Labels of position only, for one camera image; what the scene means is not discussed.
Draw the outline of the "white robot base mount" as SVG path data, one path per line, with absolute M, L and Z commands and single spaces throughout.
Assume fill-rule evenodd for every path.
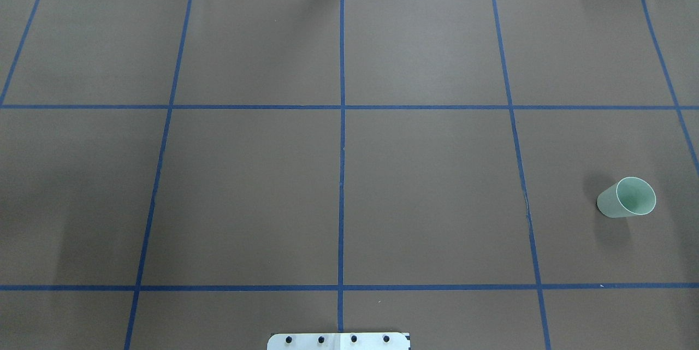
M 267 349 L 411 349 L 410 335 L 400 332 L 274 334 Z

